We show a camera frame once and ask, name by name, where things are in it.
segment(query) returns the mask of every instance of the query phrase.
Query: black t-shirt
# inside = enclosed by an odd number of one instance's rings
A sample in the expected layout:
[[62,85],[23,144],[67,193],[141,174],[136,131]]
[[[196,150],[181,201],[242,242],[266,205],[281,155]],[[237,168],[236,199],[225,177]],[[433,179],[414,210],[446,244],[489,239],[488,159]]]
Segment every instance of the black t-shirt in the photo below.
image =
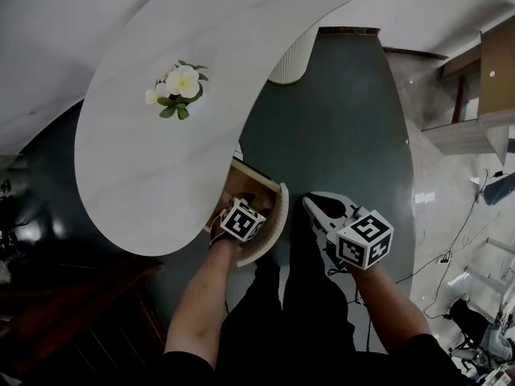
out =
[[290,359],[284,356],[283,371],[267,371],[256,363],[252,371],[238,373],[234,368],[232,379],[221,379],[211,365],[191,353],[173,351],[166,353],[155,370],[156,384],[206,384],[262,383],[263,380],[302,379],[306,384],[388,384],[409,385],[452,385],[473,384],[452,363],[449,356],[431,335],[415,336],[402,347],[397,355],[355,352],[338,355],[335,342],[332,361],[318,360],[317,351],[303,351],[304,359]]

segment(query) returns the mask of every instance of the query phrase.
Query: marble tabletop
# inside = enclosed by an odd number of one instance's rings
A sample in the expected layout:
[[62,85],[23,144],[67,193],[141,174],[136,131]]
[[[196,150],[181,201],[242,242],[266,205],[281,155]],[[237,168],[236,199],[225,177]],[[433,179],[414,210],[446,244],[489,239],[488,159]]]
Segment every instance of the marble tabletop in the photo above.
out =
[[[98,229],[146,256],[189,243],[216,206],[275,65],[349,1],[150,0],[106,52],[77,126],[77,186]],[[204,96],[184,121],[162,119],[145,103],[145,91],[177,60],[209,67]]]

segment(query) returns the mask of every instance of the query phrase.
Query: flower arrangement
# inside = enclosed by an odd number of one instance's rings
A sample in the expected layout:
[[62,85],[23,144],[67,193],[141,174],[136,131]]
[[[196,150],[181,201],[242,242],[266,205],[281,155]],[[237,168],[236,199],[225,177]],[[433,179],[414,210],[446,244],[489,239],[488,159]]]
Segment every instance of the flower arrangement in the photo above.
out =
[[172,117],[175,111],[179,120],[187,118],[190,115],[187,107],[204,94],[200,80],[208,81],[204,74],[198,72],[208,69],[205,66],[194,66],[182,60],[177,63],[164,77],[156,80],[154,90],[145,93],[148,105],[165,107],[159,114],[163,119]]

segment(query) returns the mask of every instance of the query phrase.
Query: black sleeve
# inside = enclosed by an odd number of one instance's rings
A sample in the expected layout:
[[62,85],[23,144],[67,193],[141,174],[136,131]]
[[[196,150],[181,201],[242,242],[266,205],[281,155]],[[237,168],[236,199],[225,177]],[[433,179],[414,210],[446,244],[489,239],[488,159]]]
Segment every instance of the black sleeve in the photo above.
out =
[[212,381],[215,371],[204,359],[185,351],[165,353],[154,368],[153,384],[200,384]]
[[418,384],[472,384],[431,335],[418,335],[402,346],[395,359]]

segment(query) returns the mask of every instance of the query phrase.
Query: forearm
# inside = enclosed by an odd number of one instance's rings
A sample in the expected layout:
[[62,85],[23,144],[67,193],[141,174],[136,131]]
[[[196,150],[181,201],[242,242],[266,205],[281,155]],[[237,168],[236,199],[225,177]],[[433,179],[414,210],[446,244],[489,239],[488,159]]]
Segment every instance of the forearm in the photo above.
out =
[[381,343],[390,354],[416,335],[429,334],[427,320],[409,299],[401,294],[380,265],[367,270],[349,267],[372,319]]
[[211,248],[207,260],[190,281],[173,315],[165,352],[186,351],[215,367],[220,329],[225,318],[225,289],[233,250],[223,242]]

